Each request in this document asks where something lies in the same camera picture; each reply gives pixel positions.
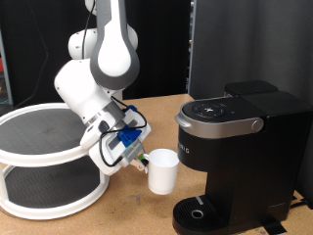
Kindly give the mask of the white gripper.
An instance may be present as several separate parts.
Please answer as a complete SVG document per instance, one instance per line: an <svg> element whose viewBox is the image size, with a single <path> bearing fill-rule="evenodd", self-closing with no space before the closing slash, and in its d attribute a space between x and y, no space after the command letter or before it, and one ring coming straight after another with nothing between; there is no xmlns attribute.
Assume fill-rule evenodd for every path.
<svg viewBox="0 0 313 235"><path fill-rule="evenodd" d="M141 161L150 160L143 146L150 132L146 118L139 111L128 109L125 118L113 129L96 138L97 142L89 149L89 157L105 175L113 175L128 165L142 171L145 166Z"/></svg>

